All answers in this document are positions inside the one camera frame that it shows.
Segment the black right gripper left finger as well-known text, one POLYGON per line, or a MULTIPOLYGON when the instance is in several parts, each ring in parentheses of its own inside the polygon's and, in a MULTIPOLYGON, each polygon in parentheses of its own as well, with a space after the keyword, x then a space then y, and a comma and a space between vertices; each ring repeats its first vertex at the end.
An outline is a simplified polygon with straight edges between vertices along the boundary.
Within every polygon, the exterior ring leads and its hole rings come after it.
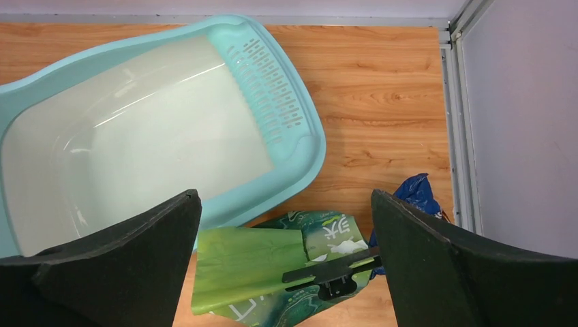
POLYGON ((37 255, 1 260, 2 326, 171 326, 202 205, 184 191, 37 255))

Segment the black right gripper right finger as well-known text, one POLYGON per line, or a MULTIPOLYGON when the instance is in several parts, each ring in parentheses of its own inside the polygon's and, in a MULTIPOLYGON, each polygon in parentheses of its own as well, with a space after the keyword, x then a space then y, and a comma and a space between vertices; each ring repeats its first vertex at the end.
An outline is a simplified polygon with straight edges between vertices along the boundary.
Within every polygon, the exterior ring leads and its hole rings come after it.
POLYGON ((576 326, 577 261, 479 236, 371 194, 399 326, 576 326))

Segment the green cat litter bag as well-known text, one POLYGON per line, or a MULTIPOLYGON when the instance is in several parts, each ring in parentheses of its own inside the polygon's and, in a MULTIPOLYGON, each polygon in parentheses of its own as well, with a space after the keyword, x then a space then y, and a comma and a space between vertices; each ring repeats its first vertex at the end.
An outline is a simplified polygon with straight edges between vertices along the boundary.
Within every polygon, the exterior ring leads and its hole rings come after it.
POLYGON ((203 230, 192 313, 246 326, 296 326, 357 295, 371 273, 353 275, 352 291, 329 300, 319 297, 317 285, 291 290, 282 275, 367 248, 354 217, 337 211, 292 211, 251 228, 203 230))

